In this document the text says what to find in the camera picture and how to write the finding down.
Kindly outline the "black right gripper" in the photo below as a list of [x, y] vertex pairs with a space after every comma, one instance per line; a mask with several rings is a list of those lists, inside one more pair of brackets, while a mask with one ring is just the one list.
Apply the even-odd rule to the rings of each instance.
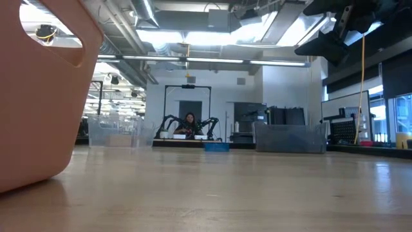
[[[385, 21], [399, 6], [396, 0], [313, 0], [304, 10], [304, 15], [337, 12], [337, 22], [347, 31], [365, 33], [375, 21]], [[348, 34], [330, 31], [319, 32], [318, 37], [294, 50], [296, 55], [324, 57], [338, 66], [349, 56], [349, 46], [344, 43]]]

